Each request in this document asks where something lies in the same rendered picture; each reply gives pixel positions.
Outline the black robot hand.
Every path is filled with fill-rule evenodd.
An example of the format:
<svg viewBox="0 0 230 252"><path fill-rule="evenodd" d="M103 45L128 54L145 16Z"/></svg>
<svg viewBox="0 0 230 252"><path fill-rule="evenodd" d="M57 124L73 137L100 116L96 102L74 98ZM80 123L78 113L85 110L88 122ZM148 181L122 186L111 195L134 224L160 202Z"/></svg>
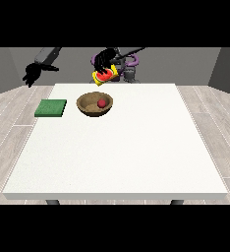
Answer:
<svg viewBox="0 0 230 252"><path fill-rule="evenodd" d="M59 69L51 65L31 63L26 67L26 74L23 77L23 81L31 87L39 79L42 71L58 72Z"/></svg>
<svg viewBox="0 0 230 252"><path fill-rule="evenodd" d="M100 73L107 73L106 69L110 69L111 65L117 61L117 50L115 47L107 47L95 56L94 68Z"/></svg>

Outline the yellow cup with melon print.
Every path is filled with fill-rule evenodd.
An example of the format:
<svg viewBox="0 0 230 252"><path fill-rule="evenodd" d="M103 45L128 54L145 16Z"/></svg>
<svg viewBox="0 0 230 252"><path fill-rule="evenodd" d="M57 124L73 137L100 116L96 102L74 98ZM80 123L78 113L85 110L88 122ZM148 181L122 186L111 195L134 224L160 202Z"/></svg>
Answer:
<svg viewBox="0 0 230 252"><path fill-rule="evenodd" d="M97 86L101 86L102 84L109 82L119 76L118 71L114 65L112 65L110 68L106 68L102 74L100 74L98 71L94 71L91 75L92 81Z"/></svg>

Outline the green square pad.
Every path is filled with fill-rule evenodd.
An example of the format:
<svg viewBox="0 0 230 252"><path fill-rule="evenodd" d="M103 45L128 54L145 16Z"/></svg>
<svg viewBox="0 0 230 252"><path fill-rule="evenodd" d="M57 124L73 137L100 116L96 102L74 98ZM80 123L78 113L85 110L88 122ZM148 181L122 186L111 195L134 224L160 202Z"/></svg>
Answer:
<svg viewBox="0 0 230 252"><path fill-rule="evenodd" d="M43 99L35 113L35 117L61 117L67 101L65 99Z"/></svg>

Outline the brown wooden bowl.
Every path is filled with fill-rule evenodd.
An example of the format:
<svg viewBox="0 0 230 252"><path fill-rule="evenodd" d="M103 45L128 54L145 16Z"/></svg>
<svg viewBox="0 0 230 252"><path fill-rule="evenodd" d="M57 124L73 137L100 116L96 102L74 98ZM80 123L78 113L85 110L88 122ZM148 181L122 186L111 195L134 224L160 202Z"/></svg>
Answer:
<svg viewBox="0 0 230 252"><path fill-rule="evenodd" d="M105 101L105 106L100 108L97 104L100 100ZM106 114L113 105L113 98L106 93L92 92L82 94L76 102L81 113L89 117L99 117Z"/></svg>

